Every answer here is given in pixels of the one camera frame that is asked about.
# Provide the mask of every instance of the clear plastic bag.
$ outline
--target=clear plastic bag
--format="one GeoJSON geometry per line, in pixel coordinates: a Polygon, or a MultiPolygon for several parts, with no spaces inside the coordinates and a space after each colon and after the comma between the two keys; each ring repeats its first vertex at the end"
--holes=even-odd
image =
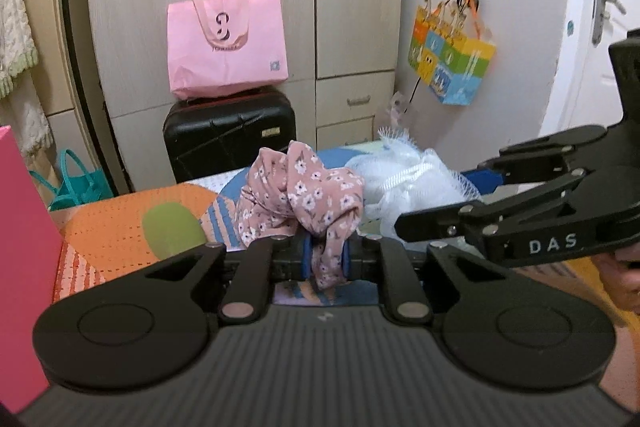
{"type": "Polygon", "coordinates": [[[433,149],[420,151],[406,131],[381,130],[380,138],[381,152],[356,156],[346,166],[363,176],[365,215],[380,220],[381,235],[401,241],[394,227],[400,214],[480,198],[469,180],[433,149]]]}
{"type": "Polygon", "coordinates": [[[396,92],[389,103],[376,112],[373,129],[402,134],[411,129],[414,120],[415,112],[409,104],[409,99],[401,92],[396,92]]]}

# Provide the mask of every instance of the black suitcase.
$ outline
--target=black suitcase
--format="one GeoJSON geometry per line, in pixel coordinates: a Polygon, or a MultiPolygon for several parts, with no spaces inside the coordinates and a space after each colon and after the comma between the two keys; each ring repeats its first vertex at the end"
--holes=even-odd
{"type": "Polygon", "coordinates": [[[180,183],[247,167],[260,147],[286,152],[296,139],[296,118],[283,93],[263,88],[225,99],[177,102],[162,133],[180,183]]]}

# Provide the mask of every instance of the white knitted blanket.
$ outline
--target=white knitted blanket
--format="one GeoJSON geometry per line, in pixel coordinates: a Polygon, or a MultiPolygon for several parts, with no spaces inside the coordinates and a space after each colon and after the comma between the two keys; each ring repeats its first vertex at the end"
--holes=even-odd
{"type": "Polygon", "coordinates": [[[38,63],[24,0],[0,0],[0,99],[14,89],[14,79],[38,63]]]}
{"type": "Polygon", "coordinates": [[[27,161],[52,144],[49,122],[26,71],[37,63],[24,0],[0,0],[0,125],[14,129],[27,161]]]}

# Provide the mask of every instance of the pink tote bag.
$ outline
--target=pink tote bag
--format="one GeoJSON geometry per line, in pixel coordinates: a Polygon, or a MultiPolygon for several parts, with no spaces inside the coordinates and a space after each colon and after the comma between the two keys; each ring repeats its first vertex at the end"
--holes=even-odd
{"type": "Polygon", "coordinates": [[[280,0],[189,0],[167,11],[167,65],[179,99],[226,97],[289,76],[280,0]]]}

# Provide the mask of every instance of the towel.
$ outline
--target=towel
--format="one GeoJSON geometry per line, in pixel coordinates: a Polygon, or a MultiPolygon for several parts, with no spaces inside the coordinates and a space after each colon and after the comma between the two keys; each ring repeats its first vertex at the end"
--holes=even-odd
{"type": "Polygon", "coordinates": [[[14,90],[15,78],[38,63],[24,0],[0,0],[0,99],[14,90]]]}
{"type": "Polygon", "coordinates": [[[24,0],[0,0],[0,125],[11,126],[27,163],[53,143],[28,68],[38,63],[24,0]]]}
{"type": "Polygon", "coordinates": [[[284,154],[260,149],[236,205],[234,230],[248,246],[269,235],[293,235],[302,225],[321,241],[311,269],[320,290],[345,283],[342,247],[362,216],[364,181],[350,169],[325,169],[307,144],[284,154]]]}

